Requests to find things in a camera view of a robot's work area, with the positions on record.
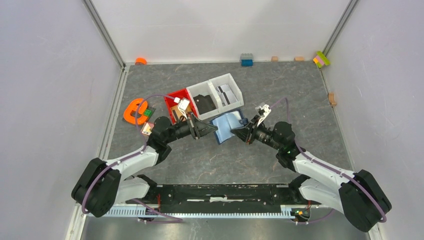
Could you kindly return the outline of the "white bin with wallets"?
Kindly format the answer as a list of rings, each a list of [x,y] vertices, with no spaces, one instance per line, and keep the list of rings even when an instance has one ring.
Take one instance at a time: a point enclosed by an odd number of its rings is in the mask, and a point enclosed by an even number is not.
[[[186,90],[200,120],[207,120],[219,115],[219,106],[222,102],[209,80],[188,86]]]

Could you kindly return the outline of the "black wallets in bin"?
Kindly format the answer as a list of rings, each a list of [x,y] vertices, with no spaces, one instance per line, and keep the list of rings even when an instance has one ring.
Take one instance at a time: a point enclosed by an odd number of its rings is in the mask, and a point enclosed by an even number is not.
[[[196,95],[193,101],[200,115],[217,109],[210,95]]]

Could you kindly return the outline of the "orange letter-shaped toy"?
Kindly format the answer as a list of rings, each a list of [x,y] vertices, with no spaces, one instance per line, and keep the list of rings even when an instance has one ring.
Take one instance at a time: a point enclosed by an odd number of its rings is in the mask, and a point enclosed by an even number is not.
[[[124,120],[132,125],[135,125],[136,122],[139,125],[144,124],[148,121],[148,119],[143,116],[143,112],[148,109],[148,106],[148,102],[144,101],[143,98],[136,98],[132,100],[124,110]]]

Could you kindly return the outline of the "blue grey toy brick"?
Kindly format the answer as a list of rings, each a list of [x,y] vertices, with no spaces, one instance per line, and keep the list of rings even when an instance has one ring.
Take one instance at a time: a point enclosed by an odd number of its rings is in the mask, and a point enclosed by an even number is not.
[[[240,55],[240,64],[242,67],[252,67],[254,64],[254,56],[252,53],[242,53]]]

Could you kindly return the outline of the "white bin with cards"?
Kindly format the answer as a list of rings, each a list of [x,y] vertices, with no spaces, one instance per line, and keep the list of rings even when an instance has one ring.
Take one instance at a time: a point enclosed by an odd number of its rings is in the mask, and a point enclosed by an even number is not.
[[[226,113],[244,106],[243,94],[230,73],[208,80],[215,96],[219,113]]]

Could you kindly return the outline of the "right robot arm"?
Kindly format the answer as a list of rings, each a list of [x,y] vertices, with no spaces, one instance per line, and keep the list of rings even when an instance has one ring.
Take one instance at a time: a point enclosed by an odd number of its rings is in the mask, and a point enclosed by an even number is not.
[[[308,200],[326,205],[362,232],[387,221],[392,204],[374,176],[364,169],[354,172],[315,157],[298,145],[290,123],[279,121],[267,128],[255,116],[231,133],[248,145],[258,141],[276,149],[278,162],[299,174],[288,191],[293,203]]]

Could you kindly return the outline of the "multicolour brick stack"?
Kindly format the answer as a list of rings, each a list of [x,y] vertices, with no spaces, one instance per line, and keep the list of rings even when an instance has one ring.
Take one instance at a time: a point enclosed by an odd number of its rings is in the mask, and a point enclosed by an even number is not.
[[[331,64],[330,60],[321,51],[317,51],[316,56],[312,60],[319,69]]]

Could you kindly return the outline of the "green toy block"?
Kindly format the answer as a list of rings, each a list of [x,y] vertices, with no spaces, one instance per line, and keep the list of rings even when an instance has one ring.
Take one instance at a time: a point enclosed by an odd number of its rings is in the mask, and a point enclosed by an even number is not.
[[[152,115],[154,114],[154,112],[156,111],[155,108],[148,108],[143,112],[143,116],[147,119],[150,119],[152,117]]]

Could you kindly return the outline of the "curved wooden block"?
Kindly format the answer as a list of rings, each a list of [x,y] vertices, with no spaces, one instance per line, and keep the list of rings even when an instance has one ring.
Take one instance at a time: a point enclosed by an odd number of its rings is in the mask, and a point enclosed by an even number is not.
[[[331,107],[335,107],[337,105],[337,101],[335,99],[335,94],[333,92],[328,93],[328,102]]]

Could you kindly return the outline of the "blue card holder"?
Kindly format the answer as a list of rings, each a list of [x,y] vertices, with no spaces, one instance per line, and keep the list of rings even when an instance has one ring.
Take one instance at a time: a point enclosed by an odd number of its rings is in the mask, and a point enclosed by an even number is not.
[[[217,127],[214,135],[218,145],[235,136],[231,132],[232,129],[241,128],[247,122],[247,118],[244,117],[240,109],[223,113],[209,121],[210,124]]]

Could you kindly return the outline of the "white cards in bin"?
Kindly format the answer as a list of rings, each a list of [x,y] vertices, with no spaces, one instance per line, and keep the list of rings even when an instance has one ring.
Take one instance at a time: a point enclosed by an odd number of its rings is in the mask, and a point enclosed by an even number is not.
[[[228,84],[219,85],[216,88],[216,91],[221,99],[223,106],[234,104],[238,101],[236,95]]]

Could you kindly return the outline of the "pink white small box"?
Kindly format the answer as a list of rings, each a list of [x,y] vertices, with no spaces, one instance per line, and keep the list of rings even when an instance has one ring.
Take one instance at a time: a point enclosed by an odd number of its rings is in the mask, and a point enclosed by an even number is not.
[[[145,122],[140,130],[144,136],[150,136],[155,125],[151,122]]]

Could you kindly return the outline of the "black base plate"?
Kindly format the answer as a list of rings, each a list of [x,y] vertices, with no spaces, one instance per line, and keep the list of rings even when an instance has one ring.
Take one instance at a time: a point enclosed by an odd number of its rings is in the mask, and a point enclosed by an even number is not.
[[[183,202],[266,202],[271,205],[306,205],[306,200],[294,187],[277,183],[247,184],[162,184],[150,187],[140,198],[145,203],[160,205]]]

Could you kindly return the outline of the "tan object in red bin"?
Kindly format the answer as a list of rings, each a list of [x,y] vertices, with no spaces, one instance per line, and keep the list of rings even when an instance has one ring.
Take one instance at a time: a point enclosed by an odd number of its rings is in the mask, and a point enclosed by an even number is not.
[[[189,114],[186,111],[182,113],[179,110],[173,110],[173,116],[174,116],[175,122],[180,123],[180,122],[186,121]]]

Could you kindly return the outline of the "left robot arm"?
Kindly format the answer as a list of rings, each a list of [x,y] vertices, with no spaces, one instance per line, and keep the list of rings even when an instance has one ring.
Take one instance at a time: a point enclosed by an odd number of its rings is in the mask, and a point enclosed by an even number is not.
[[[99,218],[115,204],[132,199],[153,203],[157,190],[146,178],[131,175],[163,162],[171,153],[170,143],[191,136],[200,139],[218,127],[190,113],[188,119],[175,124],[166,116],[154,121],[147,141],[137,150],[115,159],[94,158],[89,161],[71,191],[71,197],[81,204],[82,212]]]

